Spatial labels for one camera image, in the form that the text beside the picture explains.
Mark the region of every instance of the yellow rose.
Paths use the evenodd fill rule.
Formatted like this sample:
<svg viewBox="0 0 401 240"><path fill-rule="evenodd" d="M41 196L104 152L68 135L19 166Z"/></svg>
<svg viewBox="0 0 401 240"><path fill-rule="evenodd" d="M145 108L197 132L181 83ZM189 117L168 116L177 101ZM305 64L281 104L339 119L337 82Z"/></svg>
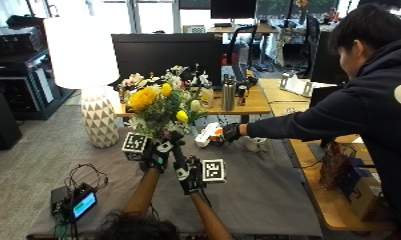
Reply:
<svg viewBox="0 0 401 240"><path fill-rule="evenodd" d="M128 106L134 111L142 111L154 102L156 93L150 87L138 90L129 99Z"/></svg>
<svg viewBox="0 0 401 240"><path fill-rule="evenodd" d="M182 111L182 110L177 111L177 113L176 113L176 119L177 119L177 121L180 121L182 123L188 122L188 116L186 116L185 111Z"/></svg>
<svg viewBox="0 0 401 240"><path fill-rule="evenodd" d="M172 86L170 86L170 84L164 83L161 85L161 94L165 97L170 97L170 95L172 95Z"/></svg>

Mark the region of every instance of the patterned lamp base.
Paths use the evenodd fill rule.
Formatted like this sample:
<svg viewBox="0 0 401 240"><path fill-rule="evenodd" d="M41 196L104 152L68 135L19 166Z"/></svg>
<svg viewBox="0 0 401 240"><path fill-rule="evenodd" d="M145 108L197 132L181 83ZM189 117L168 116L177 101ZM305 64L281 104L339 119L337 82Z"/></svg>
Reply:
<svg viewBox="0 0 401 240"><path fill-rule="evenodd" d="M106 148L114 145L118 140L116 115L101 89L81 90L81 113L93 146Z"/></svg>

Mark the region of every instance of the black hair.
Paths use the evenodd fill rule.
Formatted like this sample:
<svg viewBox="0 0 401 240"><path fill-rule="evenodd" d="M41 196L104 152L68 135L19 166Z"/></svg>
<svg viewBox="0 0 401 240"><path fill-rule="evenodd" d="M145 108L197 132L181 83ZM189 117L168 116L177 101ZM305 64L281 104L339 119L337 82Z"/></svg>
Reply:
<svg viewBox="0 0 401 240"><path fill-rule="evenodd" d="M363 41L374 50L401 39L401 20L375 4L361 5L333 29L329 48L342 47L347 52L353 42Z"/></svg>
<svg viewBox="0 0 401 240"><path fill-rule="evenodd" d="M93 234L94 240L178 240L176 226L137 213L112 212Z"/></svg>

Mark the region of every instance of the thermos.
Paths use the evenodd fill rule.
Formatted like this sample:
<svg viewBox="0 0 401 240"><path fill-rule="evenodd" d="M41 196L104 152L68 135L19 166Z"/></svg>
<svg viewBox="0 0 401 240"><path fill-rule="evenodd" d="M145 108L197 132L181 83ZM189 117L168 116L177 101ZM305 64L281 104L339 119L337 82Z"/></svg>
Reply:
<svg viewBox="0 0 401 240"><path fill-rule="evenodd" d="M232 79L225 79L222 85L222 111L232 111L234 109L236 101L236 83Z"/></svg>

